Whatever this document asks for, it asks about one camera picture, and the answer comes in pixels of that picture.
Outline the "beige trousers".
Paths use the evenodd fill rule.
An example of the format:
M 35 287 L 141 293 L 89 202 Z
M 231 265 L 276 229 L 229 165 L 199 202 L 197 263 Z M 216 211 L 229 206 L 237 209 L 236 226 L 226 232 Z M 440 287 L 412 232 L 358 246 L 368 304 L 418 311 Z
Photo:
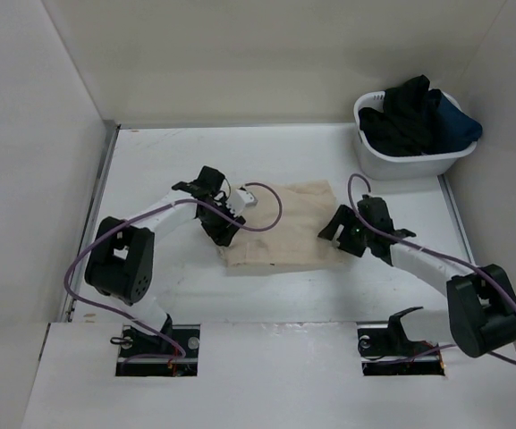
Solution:
M 232 267 L 318 269 L 343 265 L 349 256 L 317 235 L 337 209 L 337 199 L 328 181 L 272 185 L 275 191 L 253 187 L 258 204 L 243 213 L 250 227 L 264 227 L 278 220 L 269 231 L 238 231 L 228 247 L 219 249 Z

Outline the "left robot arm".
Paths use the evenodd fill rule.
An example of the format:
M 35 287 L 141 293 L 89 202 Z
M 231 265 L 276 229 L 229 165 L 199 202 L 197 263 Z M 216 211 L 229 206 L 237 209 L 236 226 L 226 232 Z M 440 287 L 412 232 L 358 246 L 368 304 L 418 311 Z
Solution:
M 246 188 L 226 192 L 225 176 L 204 166 L 193 181 L 179 181 L 153 206 L 134 216 L 135 222 L 108 216 L 98 226 L 100 242 L 89 252 L 84 281 L 108 302 L 95 306 L 127 315 L 152 356 L 185 355 L 172 338 L 172 318 L 150 290 L 156 244 L 180 226 L 198 220 L 206 235 L 227 247 L 246 223 L 242 213 L 258 199 Z

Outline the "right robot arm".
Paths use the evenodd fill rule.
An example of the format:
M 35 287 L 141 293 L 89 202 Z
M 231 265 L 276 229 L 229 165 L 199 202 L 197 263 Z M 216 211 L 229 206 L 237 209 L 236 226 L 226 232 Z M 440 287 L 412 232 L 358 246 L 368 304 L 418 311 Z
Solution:
M 474 266 L 422 246 L 414 232 L 395 227 L 382 198 L 365 195 L 356 206 L 339 206 L 317 236 L 355 257 L 370 253 L 445 298 L 445 311 L 386 331 L 395 354 L 403 356 L 418 342 L 432 341 L 479 358 L 516 341 L 516 296 L 504 269 Z

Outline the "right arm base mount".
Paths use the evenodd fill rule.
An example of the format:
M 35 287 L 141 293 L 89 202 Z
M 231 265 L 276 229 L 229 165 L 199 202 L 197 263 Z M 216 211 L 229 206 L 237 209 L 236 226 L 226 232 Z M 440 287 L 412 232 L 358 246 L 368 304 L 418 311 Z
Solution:
M 384 325 L 358 328 L 358 352 L 365 376 L 444 376 L 439 351 L 417 357 L 436 345 L 427 341 L 411 341 L 404 333 L 395 333 Z

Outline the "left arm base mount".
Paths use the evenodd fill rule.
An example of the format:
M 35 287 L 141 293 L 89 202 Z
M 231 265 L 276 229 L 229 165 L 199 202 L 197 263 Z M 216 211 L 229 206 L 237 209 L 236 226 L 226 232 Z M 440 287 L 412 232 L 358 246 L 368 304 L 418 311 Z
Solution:
M 201 326 L 178 324 L 166 332 L 180 346 L 125 325 L 110 339 L 117 347 L 119 377 L 193 377 L 198 374 Z

